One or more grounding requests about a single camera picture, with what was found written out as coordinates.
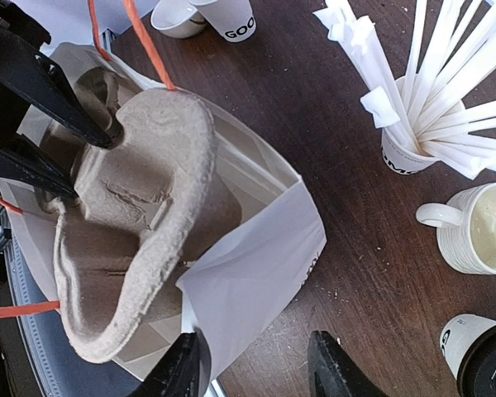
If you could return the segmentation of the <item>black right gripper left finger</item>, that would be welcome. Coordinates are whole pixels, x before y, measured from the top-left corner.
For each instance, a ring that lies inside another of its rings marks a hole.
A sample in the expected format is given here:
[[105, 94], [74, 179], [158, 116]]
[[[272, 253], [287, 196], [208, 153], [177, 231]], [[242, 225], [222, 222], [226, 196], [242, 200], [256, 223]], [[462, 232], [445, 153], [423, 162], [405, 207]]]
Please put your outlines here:
[[184, 332], [129, 396], [204, 396], [211, 381], [211, 366], [203, 332]]

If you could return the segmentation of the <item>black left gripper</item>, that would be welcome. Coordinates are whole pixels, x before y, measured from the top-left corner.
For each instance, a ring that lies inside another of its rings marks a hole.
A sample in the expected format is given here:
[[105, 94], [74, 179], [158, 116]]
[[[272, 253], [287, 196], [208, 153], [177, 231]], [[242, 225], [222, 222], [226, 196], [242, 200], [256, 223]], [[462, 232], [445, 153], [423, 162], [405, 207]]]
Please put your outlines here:
[[67, 172], [32, 141], [17, 134], [35, 106], [90, 145], [112, 138], [88, 115], [62, 68], [40, 52], [50, 34], [10, 1], [0, 1], [0, 177], [75, 199]]

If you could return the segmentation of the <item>single white paper cup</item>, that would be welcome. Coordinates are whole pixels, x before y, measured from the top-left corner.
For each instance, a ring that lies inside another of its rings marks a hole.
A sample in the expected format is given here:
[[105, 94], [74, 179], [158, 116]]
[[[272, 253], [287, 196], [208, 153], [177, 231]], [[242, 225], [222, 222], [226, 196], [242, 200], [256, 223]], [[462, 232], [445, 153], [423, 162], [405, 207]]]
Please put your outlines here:
[[440, 349], [460, 396], [496, 396], [496, 321], [463, 313], [442, 329]]

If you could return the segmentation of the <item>brown pulp cup carrier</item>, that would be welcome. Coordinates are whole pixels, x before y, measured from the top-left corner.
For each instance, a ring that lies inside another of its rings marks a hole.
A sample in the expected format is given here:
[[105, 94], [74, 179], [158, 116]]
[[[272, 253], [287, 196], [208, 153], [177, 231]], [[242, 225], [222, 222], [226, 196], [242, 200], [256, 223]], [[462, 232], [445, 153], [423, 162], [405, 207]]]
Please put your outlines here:
[[74, 83], [111, 138], [71, 166], [74, 199], [53, 198], [55, 283], [64, 330], [85, 361], [129, 342], [183, 255], [212, 181], [213, 117], [184, 91], [149, 88], [126, 101], [121, 77], [95, 67]]

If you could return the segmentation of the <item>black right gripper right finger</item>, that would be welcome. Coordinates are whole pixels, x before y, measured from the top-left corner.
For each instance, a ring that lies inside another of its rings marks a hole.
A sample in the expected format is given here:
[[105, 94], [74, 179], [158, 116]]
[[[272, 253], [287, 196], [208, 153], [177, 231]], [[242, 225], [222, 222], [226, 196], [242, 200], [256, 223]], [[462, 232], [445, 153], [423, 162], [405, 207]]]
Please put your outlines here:
[[387, 396], [327, 331], [310, 335], [308, 379], [310, 395], [315, 397]]

